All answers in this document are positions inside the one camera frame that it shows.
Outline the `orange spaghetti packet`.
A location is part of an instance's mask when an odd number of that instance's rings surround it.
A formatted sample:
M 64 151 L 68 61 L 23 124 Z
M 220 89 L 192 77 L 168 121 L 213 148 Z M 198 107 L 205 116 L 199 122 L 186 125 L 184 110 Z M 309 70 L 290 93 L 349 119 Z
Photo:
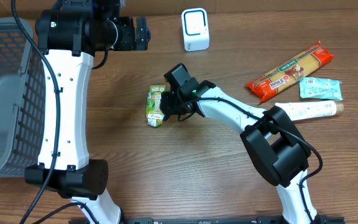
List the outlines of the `orange spaghetti packet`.
M 260 103 L 264 103 L 327 65 L 333 58 L 334 54 L 318 41 L 258 79 L 246 83 L 246 87 L 260 98 Z

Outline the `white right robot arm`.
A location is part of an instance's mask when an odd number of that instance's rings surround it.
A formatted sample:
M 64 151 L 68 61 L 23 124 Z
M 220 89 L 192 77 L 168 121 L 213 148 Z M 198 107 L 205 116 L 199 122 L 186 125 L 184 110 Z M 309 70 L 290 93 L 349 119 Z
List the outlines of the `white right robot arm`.
M 179 63 L 164 75 L 170 85 L 162 93 L 160 108 L 164 119 L 176 115 L 184 121 L 194 114 L 213 119 L 240 135 L 256 171 L 276 187 L 287 223 L 317 223 L 307 180 L 321 169 L 308 172 L 308 158 L 322 157 L 296 128 L 280 107 L 269 110 L 249 106 L 229 95 L 214 83 L 198 82 Z

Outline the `teal snack packet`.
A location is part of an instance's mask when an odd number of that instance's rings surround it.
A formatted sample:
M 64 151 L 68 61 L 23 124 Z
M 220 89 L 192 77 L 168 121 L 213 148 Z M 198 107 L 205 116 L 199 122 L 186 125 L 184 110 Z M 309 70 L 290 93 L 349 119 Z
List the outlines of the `teal snack packet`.
M 342 101 L 341 81 L 305 77 L 300 80 L 300 96 L 302 98 Z

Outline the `white tube with gold cap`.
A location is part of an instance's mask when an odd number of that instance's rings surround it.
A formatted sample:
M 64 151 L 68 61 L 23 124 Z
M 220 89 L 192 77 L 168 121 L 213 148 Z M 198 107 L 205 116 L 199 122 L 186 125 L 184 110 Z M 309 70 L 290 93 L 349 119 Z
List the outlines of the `white tube with gold cap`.
M 336 116 L 344 112 L 342 101 L 308 101 L 301 103 L 275 103 L 283 109 L 292 121 Z

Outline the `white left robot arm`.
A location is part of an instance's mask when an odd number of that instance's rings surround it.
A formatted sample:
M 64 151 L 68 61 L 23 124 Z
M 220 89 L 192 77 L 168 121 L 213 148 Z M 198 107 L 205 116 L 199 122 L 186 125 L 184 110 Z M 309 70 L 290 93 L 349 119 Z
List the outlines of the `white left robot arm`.
M 86 143 L 86 99 L 97 52 L 146 50 L 150 31 L 144 17 L 122 17 L 122 0 L 58 1 L 35 23 L 45 77 L 42 146 L 25 169 L 28 184 L 67 198 L 86 223 L 124 223 L 106 186 L 108 163 L 91 159 Z

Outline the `green juice carton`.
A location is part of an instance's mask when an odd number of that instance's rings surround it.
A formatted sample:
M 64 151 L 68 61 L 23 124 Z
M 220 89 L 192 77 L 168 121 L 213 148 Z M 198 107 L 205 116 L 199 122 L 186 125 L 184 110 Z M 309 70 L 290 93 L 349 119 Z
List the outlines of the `green juice carton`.
M 166 90 L 165 85 L 151 85 L 147 94 L 145 106 L 145 119 L 148 125 L 157 128 L 163 124 L 164 113 L 160 109 L 162 93 Z

